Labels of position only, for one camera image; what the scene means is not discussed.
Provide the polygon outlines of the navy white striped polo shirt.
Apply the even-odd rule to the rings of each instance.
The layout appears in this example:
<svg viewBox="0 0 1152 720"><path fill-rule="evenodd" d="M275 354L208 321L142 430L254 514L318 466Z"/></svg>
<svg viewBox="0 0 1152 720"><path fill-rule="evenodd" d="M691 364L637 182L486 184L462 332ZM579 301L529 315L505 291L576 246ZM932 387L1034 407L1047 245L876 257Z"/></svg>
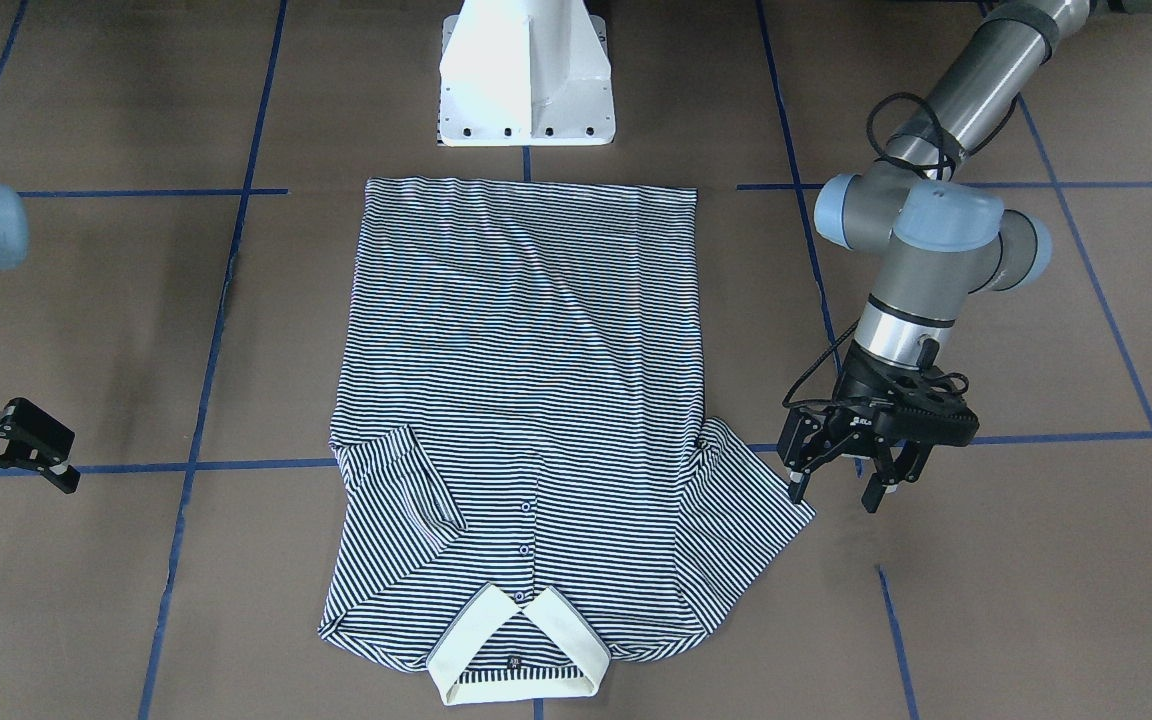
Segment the navy white striped polo shirt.
<svg viewBox="0 0 1152 720"><path fill-rule="evenodd" d="M369 179L320 638L445 706L712 638L814 518L705 410L692 188Z"/></svg>

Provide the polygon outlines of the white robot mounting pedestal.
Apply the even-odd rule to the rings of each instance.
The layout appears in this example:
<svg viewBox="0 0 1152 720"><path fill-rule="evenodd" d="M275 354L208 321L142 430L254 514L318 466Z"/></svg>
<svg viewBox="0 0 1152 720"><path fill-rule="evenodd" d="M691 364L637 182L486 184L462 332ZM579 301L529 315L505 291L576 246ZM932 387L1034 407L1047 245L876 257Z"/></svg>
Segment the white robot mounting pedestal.
<svg viewBox="0 0 1152 720"><path fill-rule="evenodd" d="M585 1L465 1L442 22L435 141L602 146L617 132L607 23Z"/></svg>

